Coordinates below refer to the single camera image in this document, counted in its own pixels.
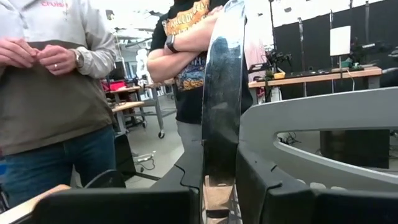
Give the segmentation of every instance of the wristwatch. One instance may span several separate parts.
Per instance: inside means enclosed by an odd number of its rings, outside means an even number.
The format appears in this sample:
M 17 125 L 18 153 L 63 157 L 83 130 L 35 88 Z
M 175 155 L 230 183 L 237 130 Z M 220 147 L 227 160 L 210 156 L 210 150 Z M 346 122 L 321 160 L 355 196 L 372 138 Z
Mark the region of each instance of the wristwatch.
M 174 40 L 175 40 L 174 35 L 168 35 L 165 44 L 173 53 L 178 53 L 178 50 L 174 48 Z
M 73 51 L 73 53 L 75 53 L 75 63 L 76 63 L 76 67 L 77 68 L 82 68 L 85 64 L 85 59 L 83 57 L 83 55 L 81 54 L 80 51 L 76 50 L 76 49 L 71 49 L 71 51 Z

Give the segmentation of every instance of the gray hoodie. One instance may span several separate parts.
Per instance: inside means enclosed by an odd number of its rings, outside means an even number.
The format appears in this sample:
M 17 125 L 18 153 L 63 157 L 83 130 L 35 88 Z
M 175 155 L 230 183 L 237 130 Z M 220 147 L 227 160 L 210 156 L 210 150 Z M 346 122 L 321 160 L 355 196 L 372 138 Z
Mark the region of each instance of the gray hoodie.
M 23 38 L 79 50 L 84 66 L 56 77 L 45 67 L 0 68 L 3 155 L 62 142 L 113 122 L 99 78 L 114 66 L 116 48 L 95 0 L 0 0 L 0 39 Z

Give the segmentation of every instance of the black wristwatch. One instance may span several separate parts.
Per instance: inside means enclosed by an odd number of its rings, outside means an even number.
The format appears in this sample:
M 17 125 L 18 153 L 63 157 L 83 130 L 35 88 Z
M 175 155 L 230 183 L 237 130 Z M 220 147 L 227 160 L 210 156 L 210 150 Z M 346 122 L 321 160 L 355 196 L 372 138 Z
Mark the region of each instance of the black wristwatch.
M 178 50 L 174 48 L 174 40 L 175 40 L 174 35 L 168 35 L 165 44 L 173 53 L 178 53 Z

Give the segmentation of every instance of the gray pants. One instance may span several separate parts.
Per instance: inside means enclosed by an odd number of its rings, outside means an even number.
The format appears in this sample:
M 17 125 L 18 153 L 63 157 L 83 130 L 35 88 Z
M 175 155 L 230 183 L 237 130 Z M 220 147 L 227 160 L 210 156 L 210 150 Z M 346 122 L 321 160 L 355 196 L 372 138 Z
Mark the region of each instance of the gray pants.
M 177 121 L 177 131 L 184 150 L 203 150 L 201 145 L 201 125 Z

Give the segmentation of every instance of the blue jeans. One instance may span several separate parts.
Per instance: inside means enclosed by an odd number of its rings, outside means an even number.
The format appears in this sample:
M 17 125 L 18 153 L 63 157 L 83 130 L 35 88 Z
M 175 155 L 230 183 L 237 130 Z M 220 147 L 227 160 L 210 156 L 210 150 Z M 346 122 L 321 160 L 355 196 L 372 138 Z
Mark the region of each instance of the blue jeans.
M 70 185 L 72 167 L 86 185 L 98 174 L 116 169 L 114 130 L 100 130 L 50 146 L 5 156 L 7 171 L 3 189 L 10 207 L 57 185 Z

